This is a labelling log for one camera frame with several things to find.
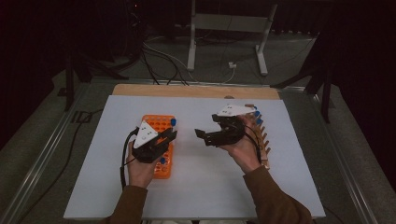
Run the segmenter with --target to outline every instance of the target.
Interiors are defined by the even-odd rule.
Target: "person's left hand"
[[[128,157],[126,162],[134,159],[132,155],[132,147],[133,143],[130,142],[128,145]],[[159,157],[153,163],[143,163],[138,160],[134,160],[129,162],[128,165],[128,176],[129,176],[129,185],[138,186],[140,188],[146,189],[154,177],[154,169],[157,162],[160,160]]]

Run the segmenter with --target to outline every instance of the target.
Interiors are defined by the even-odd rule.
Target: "blue part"
[[[164,165],[164,164],[166,163],[166,158],[162,157],[162,158],[160,159],[160,163],[161,163],[162,165]]]
[[[175,126],[176,125],[176,119],[171,119],[171,125]]]

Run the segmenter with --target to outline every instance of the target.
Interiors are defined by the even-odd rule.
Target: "metal stand leg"
[[[191,2],[191,37],[190,37],[190,50],[189,60],[187,61],[187,70],[194,71],[195,65],[195,0]]]
[[[264,55],[262,52],[264,50],[265,42],[267,41],[268,35],[271,30],[271,25],[276,12],[276,7],[277,5],[271,6],[271,12],[270,15],[268,16],[267,22],[265,23],[264,32],[262,33],[262,42],[260,43],[260,45],[256,46],[257,61],[259,62],[260,74],[262,74],[262,76],[268,75],[267,65],[265,64]]]

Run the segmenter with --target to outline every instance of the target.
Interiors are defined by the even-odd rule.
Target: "person's right hand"
[[[250,128],[253,129],[251,121],[244,116],[238,116],[238,118],[240,118],[247,126],[245,128],[245,132],[255,139],[253,131],[250,130]],[[228,154],[233,157],[245,174],[254,171],[261,166],[257,160],[256,148],[251,140],[246,136],[241,138],[241,140],[235,144],[219,147],[228,151]]]

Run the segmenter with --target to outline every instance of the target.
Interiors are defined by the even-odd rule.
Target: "wooden edge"
[[[113,95],[200,97],[279,100],[276,89],[268,87],[212,87],[118,84]]]

